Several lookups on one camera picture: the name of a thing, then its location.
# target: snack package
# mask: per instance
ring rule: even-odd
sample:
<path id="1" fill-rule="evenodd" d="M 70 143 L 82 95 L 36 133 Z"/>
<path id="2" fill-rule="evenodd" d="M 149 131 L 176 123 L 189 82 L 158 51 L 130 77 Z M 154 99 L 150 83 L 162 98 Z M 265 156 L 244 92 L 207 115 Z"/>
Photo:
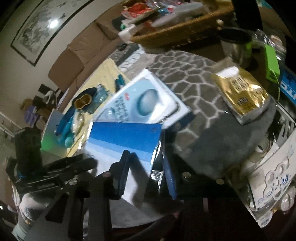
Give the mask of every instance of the snack package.
<path id="1" fill-rule="evenodd" d="M 212 73 L 224 101 L 241 125 L 256 119 L 267 108 L 271 97 L 266 90 L 230 57 L 212 65 Z"/>
<path id="2" fill-rule="evenodd" d="M 121 14 L 127 19 L 136 18 L 144 13 L 152 11 L 145 3 L 137 2 L 129 8 L 125 8 Z"/>

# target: wicker basket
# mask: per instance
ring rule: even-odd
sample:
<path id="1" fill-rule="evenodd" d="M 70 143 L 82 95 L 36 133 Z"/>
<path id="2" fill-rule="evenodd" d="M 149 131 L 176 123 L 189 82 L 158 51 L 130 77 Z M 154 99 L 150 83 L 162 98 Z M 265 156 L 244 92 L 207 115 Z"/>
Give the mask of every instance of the wicker basket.
<path id="1" fill-rule="evenodd" d="M 218 27 L 217 19 L 228 21 L 233 17 L 234 7 L 231 2 L 218 2 L 218 9 L 202 17 L 179 23 L 156 32 L 132 36 L 131 41 L 146 48 L 179 47 L 213 34 Z"/>

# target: gold foil bag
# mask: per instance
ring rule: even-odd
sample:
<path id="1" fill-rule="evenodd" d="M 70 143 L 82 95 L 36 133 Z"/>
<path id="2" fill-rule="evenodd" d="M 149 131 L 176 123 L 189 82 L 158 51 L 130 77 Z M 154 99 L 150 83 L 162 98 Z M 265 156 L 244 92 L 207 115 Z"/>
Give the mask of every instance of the gold foil bag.
<path id="1" fill-rule="evenodd" d="M 217 75 L 232 66 L 239 70 L 234 76 Z M 266 90 L 248 71 L 233 63 L 231 58 L 212 65 L 212 72 L 212 79 L 222 92 L 225 102 L 235 112 L 238 122 L 245 124 L 254 120 L 266 109 L 270 99 Z"/>

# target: framed painting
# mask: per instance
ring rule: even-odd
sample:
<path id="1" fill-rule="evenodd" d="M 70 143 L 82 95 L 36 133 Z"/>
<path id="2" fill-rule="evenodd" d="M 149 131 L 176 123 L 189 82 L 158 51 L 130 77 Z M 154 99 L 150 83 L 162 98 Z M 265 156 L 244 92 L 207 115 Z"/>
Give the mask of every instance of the framed painting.
<path id="1" fill-rule="evenodd" d="M 27 17 L 11 47 L 36 66 L 42 53 L 65 24 L 93 0 L 42 0 Z"/>

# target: blue sign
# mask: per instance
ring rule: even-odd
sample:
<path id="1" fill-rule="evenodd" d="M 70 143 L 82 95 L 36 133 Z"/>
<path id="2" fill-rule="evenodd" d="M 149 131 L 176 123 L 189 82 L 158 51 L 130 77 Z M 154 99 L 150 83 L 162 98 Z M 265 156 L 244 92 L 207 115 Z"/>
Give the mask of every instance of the blue sign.
<path id="1" fill-rule="evenodd" d="M 296 76 L 291 71 L 285 69 L 280 84 L 281 91 L 296 104 Z"/>
<path id="2" fill-rule="evenodd" d="M 281 180 L 281 183 L 282 183 L 283 185 L 285 185 L 285 184 L 288 182 L 288 180 L 289 180 L 289 176 L 286 175 L 285 178 L 283 178 L 283 179 Z"/>

